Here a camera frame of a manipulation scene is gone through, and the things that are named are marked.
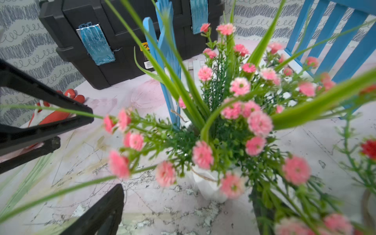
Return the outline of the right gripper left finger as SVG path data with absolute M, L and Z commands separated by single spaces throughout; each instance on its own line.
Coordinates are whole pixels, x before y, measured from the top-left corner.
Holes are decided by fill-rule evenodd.
M 115 235 L 124 207 L 124 191 L 115 185 L 78 220 L 62 232 L 63 235 Z

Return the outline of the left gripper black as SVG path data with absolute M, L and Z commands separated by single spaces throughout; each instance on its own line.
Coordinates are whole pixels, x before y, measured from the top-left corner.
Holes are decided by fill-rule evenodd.
M 94 114 L 85 98 L 74 90 L 58 92 L 1 60 L 1 89 L 14 90 L 37 100 L 26 105 L 1 99 L 1 112 L 31 110 L 30 123 L 22 127 L 1 121 L 1 173 L 57 150 L 59 135 L 90 124 Z

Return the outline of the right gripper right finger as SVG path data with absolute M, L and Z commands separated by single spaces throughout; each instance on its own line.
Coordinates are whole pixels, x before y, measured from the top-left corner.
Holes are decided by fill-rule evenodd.
M 274 208 L 268 209 L 262 203 L 261 192 L 257 191 L 256 187 L 252 188 L 252 192 L 249 195 L 249 200 L 253 205 L 259 234 L 274 235 L 274 218 L 276 210 Z

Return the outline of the red flower pot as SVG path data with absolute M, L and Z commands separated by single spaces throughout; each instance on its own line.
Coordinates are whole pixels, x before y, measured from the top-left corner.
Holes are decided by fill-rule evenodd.
M 343 147 L 338 151 L 343 153 L 348 164 L 343 164 L 345 169 L 348 169 L 356 174 L 353 180 L 364 188 L 360 200 L 360 212 L 364 229 L 356 229 L 357 235 L 374 235 L 376 233 L 376 218 L 370 212 L 370 199 L 376 196 L 376 138 L 366 138 L 360 143 L 350 147 L 349 141 L 351 137 L 355 136 L 355 129 L 351 128 L 351 121 L 359 117 L 359 114 L 354 114 L 349 111 L 345 116 L 345 126 L 340 131 L 340 136 L 344 138 Z

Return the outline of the pink flower pot back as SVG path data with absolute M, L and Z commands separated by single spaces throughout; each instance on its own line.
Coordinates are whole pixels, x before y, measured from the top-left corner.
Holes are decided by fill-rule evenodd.
M 235 44 L 236 29 L 228 22 L 216 28 L 218 40 L 207 43 L 206 62 L 198 72 L 201 87 L 195 86 L 187 70 L 184 85 L 172 65 L 184 66 L 170 30 L 170 5 L 154 4 L 161 27 L 156 37 L 150 19 L 141 19 L 129 1 L 122 4 L 146 36 L 149 48 L 144 55 L 154 66 L 150 76 L 165 85 L 192 124 L 178 127 L 129 109 L 103 117 L 108 133 L 123 135 L 123 146 L 109 155 L 110 179 L 130 178 L 141 171 L 141 157 L 155 158 L 166 150 L 168 158 L 151 167 L 161 186 L 175 184 L 178 177 L 198 167 L 218 173 L 215 182 L 229 199 L 252 188 L 253 200 L 274 213 L 263 223 L 264 234 L 270 228 L 276 235 L 371 233 L 340 211 L 326 209 L 334 201 L 320 191 L 308 161 L 280 151 L 274 132 L 334 115 L 350 97 L 357 105 L 374 101 L 375 70 L 342 83 L 326 75 L 314 80 L 300 73 L 286 75 L 288 61 L 278 62 L 269 43 L 274 25 L 255 51 L 248 53 Z

